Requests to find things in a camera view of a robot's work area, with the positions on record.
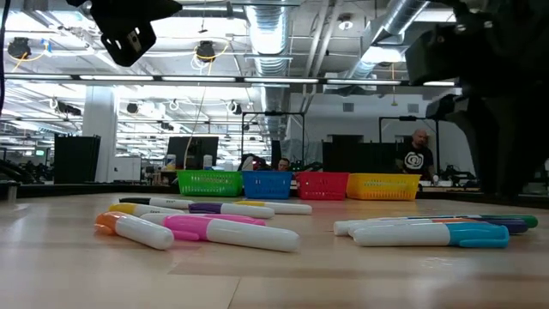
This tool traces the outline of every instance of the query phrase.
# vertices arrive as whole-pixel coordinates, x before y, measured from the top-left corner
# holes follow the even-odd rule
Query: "marker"
[[[141,218],[143,220],[147,220],[152,223],[163,226],[164,219],[172,215],[173,214],[145,214],[145,215],[142,215]],[[212,214],[212,215],[211,214],[185,214],[185,215],[195,215],[195,216],[202,216],[202,217],[212,218],[212,219],[228,220],[228,221],[234,221],[234,222],[240,222],[240,223],[246,223],[246,224],[265,226],[264,220],[250,218],[244,215],[217,215],[217,214]]]
[[[484,222],[507,227],[509,234],[519,234],[528,231],[526,222],[521,219],[468,219],[468,218],[441,218],[441,219],[408,219],[408,220],[380,220],[362,221],[351,224],[348,227],[349,236],[353,237],[354,231],[362,227],[381,227],[386,225],[407,225],[419,223],[456,223],[456,222]]]
[[[370,220],[406,220],[406,219],[433,219],[433,218],[469,218],[469,219],[521,219],[526,222],[528,228],[538,226],[538,218],[533,215],[425,215],[425,216],[410,216],[410,217],[385,217],[372,218]]]
[[[231,203],[192,203],[189,205],[189,212],[191,214],[245,215],[260,219],[269,219],[275,216],[275,211],[270,208]]]
[[[305,204],[291,203],[272,203],[272,202],[256,202],[256,201],[240,201],[238,205],[248,205],[257,207],[267,207],[274,210],[277,215],[310,215],[312,207]]]
[[[120,198],[120,203],[138,203],[142,205],[151,205],[158,207],[167,207],[172,209],[188,209],[193,201],[159,198],[159,197],[125,197]]]
[[[145,214],[184,214],[183,210],[168,209],[164,207],[140,205],[134,203],[115,203],[109,207],[109,211],[120,211],[125,214],[142,216]]]
[[[158,250],[165,250],[173,244],[173,233],[168,228],[118,211],[98,215],[95,230],[122,236]]]
[[[167,216],[164,226],[171,229],[177,239],[183,240],[208,240],[222,244],[288,252],[299,248],[299,235],[294,231],[281,228],[193,215]]]
[[[362,246],[451,245],[467,248],[505,248],[507,227],[480,222],[422,223],[364,227],[354,231]]]

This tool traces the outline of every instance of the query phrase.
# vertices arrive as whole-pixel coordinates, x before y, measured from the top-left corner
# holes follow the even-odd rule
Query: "blue basket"
[[[288,199],[292,172],[243,172],[244,193],[248,198]]]

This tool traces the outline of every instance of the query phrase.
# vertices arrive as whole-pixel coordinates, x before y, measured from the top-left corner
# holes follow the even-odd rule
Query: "column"
[[[83,136],[101,136],[95,181],[112,182],[116,155],[118,97],[116,89],[107,86],[86,87]]]

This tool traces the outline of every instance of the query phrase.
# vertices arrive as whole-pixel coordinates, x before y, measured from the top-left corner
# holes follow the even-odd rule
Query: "black t-shirt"
[[[427,147],[417,149],[407,143],[398,152],[396,159],[404,161],[403,168],[407,173],[429,177],[427,168],[433,165],[433,159],[432,152]]]

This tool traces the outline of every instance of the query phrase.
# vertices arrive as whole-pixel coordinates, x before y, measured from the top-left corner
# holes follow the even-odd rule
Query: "red basket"
[[[349,173],[298,173],[298,194],[301,199],[344,200]]]

